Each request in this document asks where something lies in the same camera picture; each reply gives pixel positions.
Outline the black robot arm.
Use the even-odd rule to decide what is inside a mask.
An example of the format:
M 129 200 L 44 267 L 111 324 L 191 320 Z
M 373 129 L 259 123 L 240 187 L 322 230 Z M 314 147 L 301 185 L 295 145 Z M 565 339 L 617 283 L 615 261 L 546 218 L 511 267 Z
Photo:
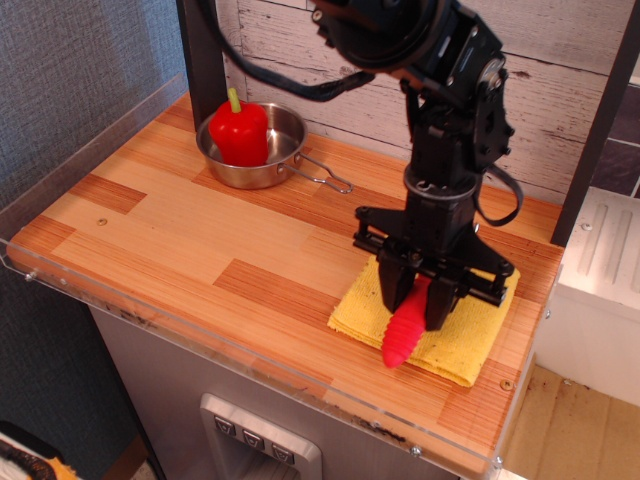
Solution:
M 343 58 L 397 78 L 405 95 L 405 206 L 356 212 L 354 242 L 377 257 L 385 307 L 397 310 L 417 276 L 430 279 L 430 331 L 466 296 L 500 305 L 514 267 L 478 237 L 475 218 L 486 174 L 513 184 L 498 167 L 514 133 L 501 41 L 457 1 L 320 1 L 314 20 Z

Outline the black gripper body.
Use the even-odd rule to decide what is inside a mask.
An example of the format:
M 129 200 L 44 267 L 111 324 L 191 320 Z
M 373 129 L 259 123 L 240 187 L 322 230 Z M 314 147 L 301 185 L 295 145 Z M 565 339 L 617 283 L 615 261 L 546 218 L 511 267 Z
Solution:
M 354 245 L 376 257 L 406 258 L 416 276 L 464 285 L 466 296 L 498 306 L 514 266 L 480 240 L 474 214 L 469 197 L 445 201 L 410 193 L 402 210 L 357 208 Z

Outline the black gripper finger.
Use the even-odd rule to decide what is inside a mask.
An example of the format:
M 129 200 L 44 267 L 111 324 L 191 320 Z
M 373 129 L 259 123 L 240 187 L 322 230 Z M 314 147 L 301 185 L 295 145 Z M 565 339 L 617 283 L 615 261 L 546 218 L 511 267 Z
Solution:
M 416 272 L 403 257 L 379 254 L 378 273 L 384 306 L 395 312 L 413 288 Z
M 440 330 L 458 300 L 467 294 L 468 289 L 464 285 L 433 279 L 427 288 L 426 330 Z

